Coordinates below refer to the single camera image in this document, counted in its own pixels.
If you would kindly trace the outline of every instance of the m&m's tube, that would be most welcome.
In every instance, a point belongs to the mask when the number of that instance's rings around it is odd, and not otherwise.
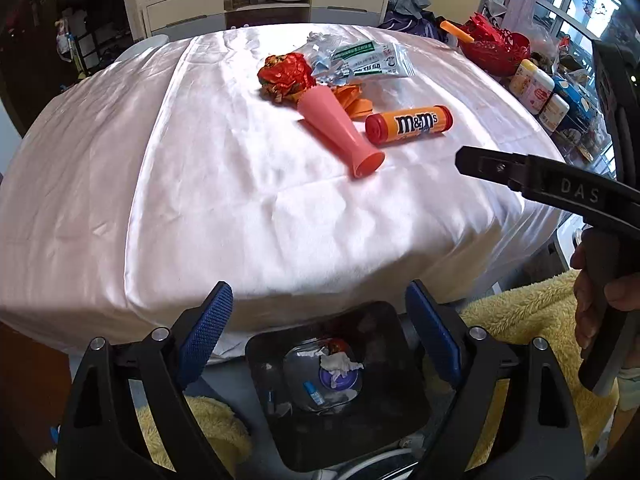
[[[453,116],[446,106],[409,108],[373,114],[365,121],[367,139],[372,144],[385,144],[427,132],[442,133],[453,126]]]

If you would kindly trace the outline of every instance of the tablecloth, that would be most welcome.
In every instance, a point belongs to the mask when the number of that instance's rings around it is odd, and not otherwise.
[[[288,105],[260,97],[269,54],[311,31],[398,42],[417,75],[367,82],[374,111],[447,105],[453,127],[385,148],[353,180]],[[363,123],[356,123],[359,130]],[[367,27],[288,24],[177,41],[53,99],[0,186],[0,319],[83,351],[170,326],[218,280],[236,298],[215,354],[367,300],[401,311],[410,280],[463,298],[521,264],[559,212],[461,176],[468,144],[562,160],[536,120],[462,54]]]

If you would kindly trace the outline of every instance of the drawer handle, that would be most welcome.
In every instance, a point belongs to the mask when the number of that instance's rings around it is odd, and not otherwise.
[[[192,18],[187,18],[185,20],[178,20],[177,22],[167,23],[165,27],[171,27],[172,25],[178,25],[180,23],[192,22],[193,20],[199,20],[200,18],[206,18],[206,17],[207,17],[206,14],[201,14],[199,16],[193,16]]]
[[[353,7],[327,7],[331,10],[350,10],[351,12],[368,12],[365,9],[354,9]]]

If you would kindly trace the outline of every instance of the white bottle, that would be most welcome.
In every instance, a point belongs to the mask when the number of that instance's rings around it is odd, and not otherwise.
[[[558,94],[553,94],[540,113],[540,123],[550,132],[554,132],[569,111],[569,105]]]
[[[519,97],[519,101],[529,111],[530,114],[536,115],[540,113],[542,107],[551,97],[556,83],[551,79],[544,70],[537,69],[531,78],[531,82]]]
[[[509,90],[511,93],[516,97],[520,97],[533,79],[537,69],[538,67],[531,61],[523,59],[518,67],[518,71],[515,76],[511,78],[511,83],[509,83]]]

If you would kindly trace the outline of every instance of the human hand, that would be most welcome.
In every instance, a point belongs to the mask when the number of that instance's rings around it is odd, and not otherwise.
[[[581,348],[587,348],[600,328],[600,321],[593,306],[593,283],[585,269],[586,258],[583,245],[578,245],[571,257],[571,266],[581,269],[574,283],[574,295],[578,302],[575,311],[575,340]],[[604,295],[610,306],[629,312],[640,310],[640,272],[623,276],[607,283]],[[636,336],[634,347],[626,357],[623,368],[640,367],[640,336]]]

